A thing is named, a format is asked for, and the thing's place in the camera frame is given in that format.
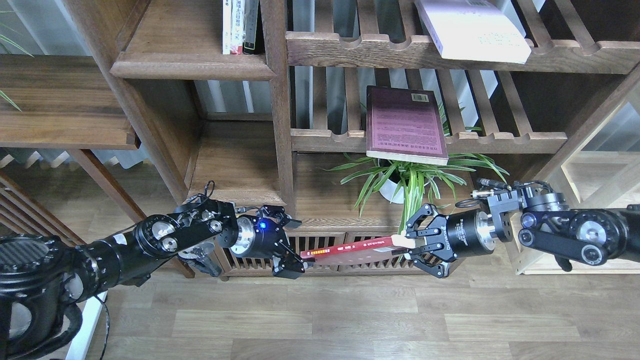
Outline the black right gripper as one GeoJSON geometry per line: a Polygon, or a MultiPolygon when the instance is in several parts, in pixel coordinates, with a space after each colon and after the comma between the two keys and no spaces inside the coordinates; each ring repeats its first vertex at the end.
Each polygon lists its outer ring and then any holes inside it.
{"type": "Polygon", "coordinates": [[[414,267],[435,278],[450,276],[453,261],[471,256],[491,255],[496,248],[495,226],[486,212],[473,209],[453,215],[439,214],[425,203],[407,221],[405,235],[414,246],[442,246],[431,253],[409,249],[404,257],[414,267]]]}

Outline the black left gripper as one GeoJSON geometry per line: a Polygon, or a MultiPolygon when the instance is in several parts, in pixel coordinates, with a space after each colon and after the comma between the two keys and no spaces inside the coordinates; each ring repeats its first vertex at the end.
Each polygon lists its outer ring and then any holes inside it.
{"type": "Polygon", "coordinates": [[[274,277],[296,280],[306,273],[306,263],[285,243],[284,228],[295,229],[302,221],[286,214],[279,205],[263,205],[262,218],[242,215],[237,218],[238,237],[230,247],[238,258],[272,258],[274,277]]]}

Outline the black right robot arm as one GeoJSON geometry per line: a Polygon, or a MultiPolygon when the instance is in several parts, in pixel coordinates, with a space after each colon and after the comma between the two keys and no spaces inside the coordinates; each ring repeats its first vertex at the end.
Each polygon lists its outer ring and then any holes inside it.
{"type": "Polygon", "coordinates": [[[497,241],[555,256],[563,269],[571,261],[600,266],[610,259],[639,261],[639,206],[570,209],[562,193],[544,181],[505,182],[479,178],[481,189],[458,202],[464,212],[439,214],[426,203],[405,222],[402,236],[417,240],[407,249],[415,266],[445,278],[457,260],[491,255],[497,241]]]}

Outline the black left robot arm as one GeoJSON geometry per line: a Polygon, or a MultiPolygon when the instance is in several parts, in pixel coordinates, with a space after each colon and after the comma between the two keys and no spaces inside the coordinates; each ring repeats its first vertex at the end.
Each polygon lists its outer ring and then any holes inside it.
{"type": "Polygon", "coordinates": [[[140,286],[180,252],[217,239],[239,258],[270,258],[276,277],[306,271],[286,228],[300,225],[278,205],[256,214],[210,198],[215,184],[174,213],[155,214],[133,230],[70,247],[56,236],[1,238],[1,358],[33,360],[66,346],[82,326],[78,303],[118,285],[140,286]]]}

